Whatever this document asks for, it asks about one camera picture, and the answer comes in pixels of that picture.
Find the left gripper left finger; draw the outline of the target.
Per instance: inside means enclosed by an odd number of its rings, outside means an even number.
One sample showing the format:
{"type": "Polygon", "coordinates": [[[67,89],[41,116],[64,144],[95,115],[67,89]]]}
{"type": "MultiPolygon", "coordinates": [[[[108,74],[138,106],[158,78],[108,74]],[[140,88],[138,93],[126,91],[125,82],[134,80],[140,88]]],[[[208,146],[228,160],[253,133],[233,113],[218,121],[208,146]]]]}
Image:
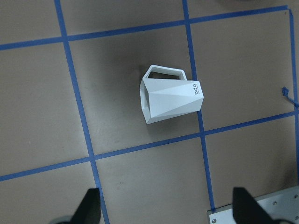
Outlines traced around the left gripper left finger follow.
{"type": "Polygon", "coordinates": [[[72,224],[99,224],[100,190],[99,188],[88,189],[80,205],[71,218],[72,224]]]}

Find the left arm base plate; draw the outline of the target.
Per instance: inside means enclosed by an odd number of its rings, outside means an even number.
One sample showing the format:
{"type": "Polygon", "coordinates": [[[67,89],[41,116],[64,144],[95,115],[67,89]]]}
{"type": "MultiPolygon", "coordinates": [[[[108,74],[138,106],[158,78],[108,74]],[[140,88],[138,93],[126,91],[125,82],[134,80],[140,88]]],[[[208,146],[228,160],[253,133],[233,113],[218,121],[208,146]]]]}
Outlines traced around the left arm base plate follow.
{"type": "Polygon", "coordinates": [[[234,187],[232,203],[209,210],[209,224],[297,224],[299,187],[253,197],[244,187],[234,187]]]}

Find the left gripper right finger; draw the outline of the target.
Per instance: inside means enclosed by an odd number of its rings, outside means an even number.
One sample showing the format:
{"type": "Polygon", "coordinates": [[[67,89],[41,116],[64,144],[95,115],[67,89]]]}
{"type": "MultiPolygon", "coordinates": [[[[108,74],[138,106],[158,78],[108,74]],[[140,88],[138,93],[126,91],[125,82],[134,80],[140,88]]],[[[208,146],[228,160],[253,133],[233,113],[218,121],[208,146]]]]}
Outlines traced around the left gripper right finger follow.
{"type": "Polygon", "coordinates": [[[243,187],[233,188],[233,218],[237,224],[278,224],[243,187]]]}

